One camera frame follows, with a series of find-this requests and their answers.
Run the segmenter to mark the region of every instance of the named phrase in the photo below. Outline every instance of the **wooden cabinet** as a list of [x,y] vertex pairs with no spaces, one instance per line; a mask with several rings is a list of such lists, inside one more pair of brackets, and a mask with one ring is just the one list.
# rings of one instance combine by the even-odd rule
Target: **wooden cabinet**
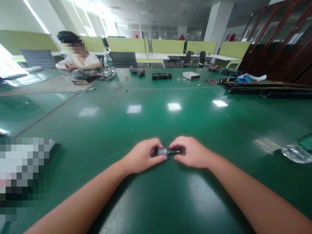
[[242,41],[251,41],[240,70],[253,75],[266,74],[269,80],[303,83],[290,70],[300,61],[300,68],[307,69],[312,59],[302,51],[307,50],[312,37],[312,0],[287,0],[254,11]]

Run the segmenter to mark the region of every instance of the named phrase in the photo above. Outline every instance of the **black office chair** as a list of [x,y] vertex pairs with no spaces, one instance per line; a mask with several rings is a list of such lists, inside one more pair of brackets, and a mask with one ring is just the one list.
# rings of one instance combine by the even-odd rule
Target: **black office chair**
[[116,68],[137,68],[137,58],[135,52],[110,52]]
[[191,58],[191,54],[192,54],[192,51],[188,51],[188,52],[186,53],[186,56],[185,56],[185,58],[184,58],[184,61],[181,61],[182,64],[178,64],[178,65],[177,65],[178,62],[175,62],[175,63],[174,63],[175,68],[178,67],[178,66],[183,66],[183,68],[188,68],[188,64],[189,64],[189,60],[190,60],[190,58]]
[[206,62],[206,52],[205,51],[201,51],[200,57],[199,57],[198,67],[199,68],[203,68],[204,66],[214,67],[214,64]]
[[20,50],[29,67],[55,68],[50,50]]

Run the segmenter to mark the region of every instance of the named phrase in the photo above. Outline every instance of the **hand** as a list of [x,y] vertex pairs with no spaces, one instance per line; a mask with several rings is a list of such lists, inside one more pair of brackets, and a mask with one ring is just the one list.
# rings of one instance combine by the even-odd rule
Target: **hand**
[[146,169],[165,161],[165,155],[151,157],[155,147],[163,148],[158,138],[144,140],[138,143],[123,159],[119,162],[122,163],[127,173],[140,173]]
[[68,70],[68,71],[71,71],[72,69],[70,68],[70,65],[71,65],[71,64],[65,63],[65,69]]
[[214,158],[218,157],[217,154],[211,152],[199,143],[193,137],[178,137],[169,146],[171,149],[185,147],[186,155],[176,155],[175,160],[184,163],[187,166],[196,168],[208,168]]

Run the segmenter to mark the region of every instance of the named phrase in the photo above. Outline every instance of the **forearm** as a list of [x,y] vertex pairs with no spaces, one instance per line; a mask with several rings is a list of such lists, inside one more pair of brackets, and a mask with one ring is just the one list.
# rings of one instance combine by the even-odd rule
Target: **forearm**
[[94,64],[90,64],[88,66],[85,67],[77,67],[80,70],[91,70],[91,69],[96,69],[96,68],[102,68],[102,64],[101,63],[94,63]]
[[121,163],[113,164],[40,219],[26,233],[87,233],[128,174]]
[[226,159],[216,155],[207,168],[256,233],[312,233],[312,222],[304,214]]
[[57,63],[55,66],[56,66],[57,69],[66,70],[65,64]]

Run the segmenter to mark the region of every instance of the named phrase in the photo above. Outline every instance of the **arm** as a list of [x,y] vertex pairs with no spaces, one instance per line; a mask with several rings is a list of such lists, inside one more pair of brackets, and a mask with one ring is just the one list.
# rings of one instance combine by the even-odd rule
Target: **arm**
[[159,139],[138,143],[123,159],[100,173],[60,205],[50,211],[25,233],[87,233],[119,184],[130,174],[139,173],[167,159],[151,157]]
[[91,69],[96,69],[96,68],[102,68],[102,64],[100,62],[98,63],[93,63],[93,64],[90,64],[88,66],[85,66],[85,67],[79,67],[79,66],[76,66],[76,65],[72,65],[74,68],[76,69],[80,69],[80,70],[91,70]]
[[312,222],[290,203],[250,175],[206,149],[192,137],[178,137],[169,147],[185,147],[175,159],[207,168],[220,181],[256,233],[312,233]]

